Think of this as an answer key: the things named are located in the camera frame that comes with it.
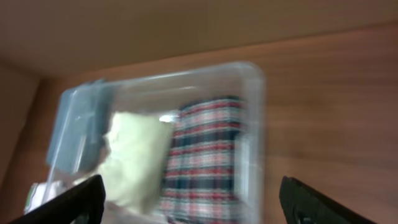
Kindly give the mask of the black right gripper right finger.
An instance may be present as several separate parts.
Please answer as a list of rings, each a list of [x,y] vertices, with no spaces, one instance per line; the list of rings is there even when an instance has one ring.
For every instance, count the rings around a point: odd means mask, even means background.
[[[279,200],[288,224],[374,224],[294,177],[282,178]]]

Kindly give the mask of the red navy plaid cloth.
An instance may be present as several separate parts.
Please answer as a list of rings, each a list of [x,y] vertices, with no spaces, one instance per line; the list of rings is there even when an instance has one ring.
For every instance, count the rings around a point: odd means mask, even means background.
[[[167,223],[240,222],[234,162],[243,109],[237,96],[195,100],[180,107],[160,198]]]

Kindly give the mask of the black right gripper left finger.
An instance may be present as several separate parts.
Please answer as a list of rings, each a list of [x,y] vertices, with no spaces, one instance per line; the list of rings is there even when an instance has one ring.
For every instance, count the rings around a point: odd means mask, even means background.
[[[11,224],[100,224],[105,197],[103,179],[94,175]]]

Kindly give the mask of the cream cloth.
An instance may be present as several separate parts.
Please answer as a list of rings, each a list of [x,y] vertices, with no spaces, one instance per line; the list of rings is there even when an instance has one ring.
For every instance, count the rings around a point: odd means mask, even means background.
[[[115,112],[104,136],[109,153],[98,166],[106,201],[135,214],[146,214],[159,196],[173,124],[155,116]]]

